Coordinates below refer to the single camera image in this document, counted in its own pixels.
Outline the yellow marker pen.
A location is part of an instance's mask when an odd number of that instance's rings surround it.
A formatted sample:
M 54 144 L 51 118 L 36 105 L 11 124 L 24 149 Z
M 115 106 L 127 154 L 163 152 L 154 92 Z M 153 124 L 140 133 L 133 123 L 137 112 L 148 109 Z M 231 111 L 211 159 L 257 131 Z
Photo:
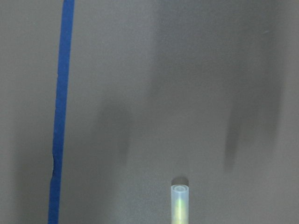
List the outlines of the yellow marker pen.
M 189 187 L 187 185 L 171 186 L 171 223 L 189 223 Z

